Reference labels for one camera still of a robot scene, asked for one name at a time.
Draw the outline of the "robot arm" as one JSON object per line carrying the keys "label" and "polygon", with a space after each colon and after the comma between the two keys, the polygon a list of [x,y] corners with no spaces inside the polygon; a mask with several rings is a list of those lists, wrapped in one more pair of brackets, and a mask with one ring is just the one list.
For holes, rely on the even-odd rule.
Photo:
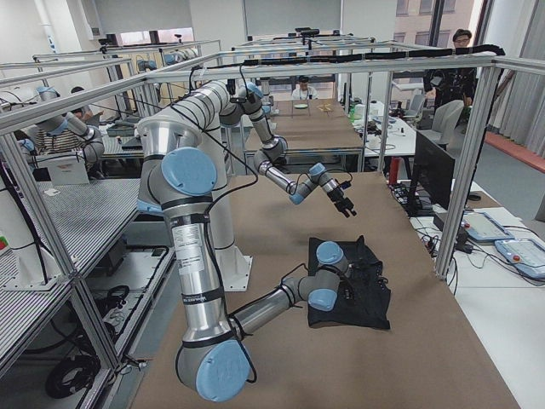
{"label": "robot arm", "polygon": [[320,187],[345,217],[357,214],[353,202],[344,193],[349,184],[338,182],[321,163],[311,167],[303,182],[291,180],[275,166],[274,162],[284,155],[287,142],[282,136],[273,134],[261,100],[248,85],[235,95],[231,85],[211,81],[171,103],[164,112],[173,116],[177,134],[193,133],[196,136],[211,136],[211,123],[215,119],[223,126],[231,126],[244,115],[248,116],[261,141],[261,148],[255,153],[250,166],[251,171],[280,187],[296,205]]}
{"label": "robot arm", "polygon": [[205,400],[230,400],[257,379],[243,339],[301,301],[331,311],[349,262],[336,242],[325,241],[316,251],[315,274],[286,277],[273,291],[228,313],[207,209],[217,170],[199,149],[201,131],[167,118],[145,118],[137,129],[151,149],[146,158],[152,166],[142,171],[142,186],[164,214],[178,262],[187,329],[175,359],[177,377]]}

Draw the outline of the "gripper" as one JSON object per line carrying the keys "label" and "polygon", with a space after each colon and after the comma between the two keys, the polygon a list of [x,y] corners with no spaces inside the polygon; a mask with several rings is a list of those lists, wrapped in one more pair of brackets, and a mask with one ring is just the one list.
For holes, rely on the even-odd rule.
{"label": "gripper", "polygon": [[340,187],[336,187],[328,192],[328,197],[336,208],[346,217],[356,216],[354,204],[349,198],[345,198],[344,192]]}

